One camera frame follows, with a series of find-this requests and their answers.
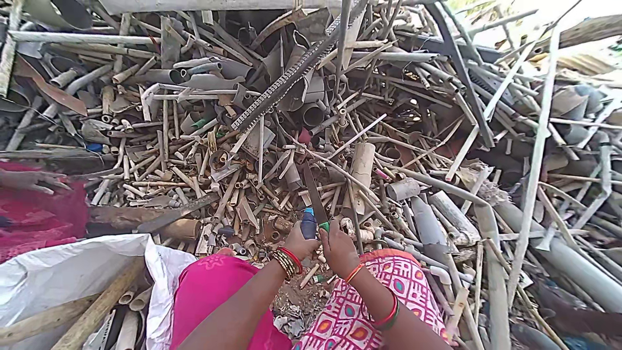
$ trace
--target woman's hand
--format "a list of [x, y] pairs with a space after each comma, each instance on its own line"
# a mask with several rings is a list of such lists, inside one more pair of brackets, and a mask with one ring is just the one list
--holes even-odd
[[47, 194], [54, 194], [53, 190], [37, 185], [39, 182], [44, 182], [46, 184], [71, 190], [69, 186], [58, 180], [61, 177], [65, 177], [65, 175], [46, 173], [45, 171], [0, 170], [0, 186], [11, 189], [32, 189]]
[[339, 277], [347, 278], [361, 262], [352, 240], [339, 228], [339, 222], [334, 219], [330, 221], [330, 232], [320, 229], [320, 239], [330, 269]]
[[302, 261], [302, 259], [308, 257], [314, 250], [320, 247], [320, 242], [317, 239], [305, 239], [300, 230], [300, 221], [298, 221], [289, 232], [287, 239], [285, 239], [284, 247]]

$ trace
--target white sack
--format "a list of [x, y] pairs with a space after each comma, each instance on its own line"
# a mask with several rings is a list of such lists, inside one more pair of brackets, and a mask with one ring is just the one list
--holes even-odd
[[[196, 258], [156, 245], [149, 234], [97, 237], [33, 250], [1, 264], [0, 327], [104, 291], [129, 263], [129, 257], [136, 255], [145, 256], [155, 281], [147, 317], [147, 348], [168, 350], [178, 278]], [[70, 326], [65, 324], [0, 350], [48, 350]]]

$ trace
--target bracelet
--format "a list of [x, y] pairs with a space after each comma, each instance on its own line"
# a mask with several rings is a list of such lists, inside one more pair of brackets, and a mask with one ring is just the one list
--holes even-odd
[[395, 293], [393, 293], [393, 291], [389, 287], [384, 287], [387, 288], [393, 295], [393, 309], [391, 310], [389, 316], [385, 317], [379, 322], [372, 323], [374, 328], [376, 328], [378, 331], [386, 331], [387, 329], [391, 329], [391, 327], [393, 327], [393, 325], [395, 324], [395, 321], [397, 320], [397, 314], [399, 313], [399, 300], [397, 299], [397, 295], [395, 295]]
[[272, 253], [272, 258], [279, 262], [279, 265], [285, 270], [285, 280], [288, 282], [296, 274], [294, 263], [289, 256], [281, 250], [275, 250]]
[[364, 267], [365, 265], [363, 263], [358, 264], [358, 266], [352, 271], [350, 272], [350, 274], [348, 275], [348, 278], [346, 278], [346, 283], [350, 284], [350, 281], [352, 280], [352, 278], [354, 278], [354, 276], [356, 276], [356, 274]]
[[289, 259], [277, 253], [273, 254], [272, 257], [274, 257], [279, 262], [283, 270], [285, 270], [285, 280], [290, 281], [295, 273], [294, 266], [291, 264]]
[[276, 250], [280, 250], [281, 252], [287, 254], [287, 256], [296, 264], [296, 267], [298, 267], [297, 274], [300, 275], [302, 273], [302, 263], [300, 262], [300, 259], [294, 255], [294, 253], [285, 247], [279, 247]]

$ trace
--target person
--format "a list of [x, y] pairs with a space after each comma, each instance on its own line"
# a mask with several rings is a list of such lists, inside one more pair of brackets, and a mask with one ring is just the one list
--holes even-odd
[[[340, 279], [294, 350], [450, 349], [417, 260], [394, 249], [359, 256], [336, 220], [329, 232], [320, 229], [320, 240]], [[269, 306], [283, 281], [301, 272], [299, 260], [319, 245], [303, 238], [298, 222], [284, 249], [260, 270], [227, 248], [189, 265], [175, 292], [170, 349], [292, 349], [272, 324]]]
[[64, 177], [0, 162], [0, 263], [84, 237], [86, 192], [78, 182], [63, 183]]

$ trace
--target red bangle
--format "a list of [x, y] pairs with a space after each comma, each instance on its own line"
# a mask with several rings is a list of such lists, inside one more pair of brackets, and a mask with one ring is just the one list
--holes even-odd
[[285, 254], [287, 254], [287, 256], [294, 262], [294, 264], [296, 264], [296, 266], [298, 267], [298, 274], [300, 275], [302, 273], [302, 263], [300, 262], [300, 259], [298, 259], [294, 253], [290, 252], [289, 249], [285, 248], [285, 247], [279, 247], [276, 250], [280, 250], [281, 252], [284, 252]]
[[346, 283], [350, 283], [350, 281], [352, 280], [352, 278], [354, 278], [354, 276], [364, 267], [365, 265], [363, 263], [358, 264], [358, 266], [352, 271], [350, 272], [350, 274], [348, 275], [348, 278], [346, 278]]
[[391, 313], [389, 314], [389, 316], [385, 317], [381, 321], [372, 323], [374, 328], [376, 328], [379, 331], [385, 331], [393, 327], [393, 324], [395, 323], [395, 320], [397, 319], [397, 313], [399, 311], [399, 301], [397, 300], [397, 295], [395, 295], [395, 293], [393, 293], [393, 291], [389, 287], [387, 286], [384, 286], [384, 287], [387, 288], [393, 295], [393, 309], [391, 310]]

